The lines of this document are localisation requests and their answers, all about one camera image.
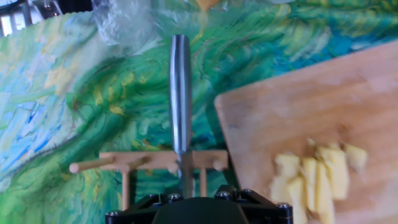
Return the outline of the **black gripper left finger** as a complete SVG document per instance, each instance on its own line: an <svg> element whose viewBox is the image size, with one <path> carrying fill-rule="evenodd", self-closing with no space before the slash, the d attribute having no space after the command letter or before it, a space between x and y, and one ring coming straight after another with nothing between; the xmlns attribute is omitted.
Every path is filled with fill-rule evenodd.
<svg viewBox="0 0 398 224"><path fill-rule="evenodd" d="M183 200L179 193L149 194L128 209L111 211L105 215L105 224L146 224L152 223L162 206Z"/></svg>

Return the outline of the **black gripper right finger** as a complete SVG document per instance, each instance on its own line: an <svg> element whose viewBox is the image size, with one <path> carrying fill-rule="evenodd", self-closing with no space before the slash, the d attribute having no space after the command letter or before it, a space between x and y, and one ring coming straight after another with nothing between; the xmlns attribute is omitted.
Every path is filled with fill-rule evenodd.
<svg viewBox="0 0 398 224"><path fill-rule="evenodd" d="M232 214L248 223L293 224L293 206L287 202L273 203L251 189L238 190L232 185L221 185L214 199L236 205L238 212Z"/></svg>

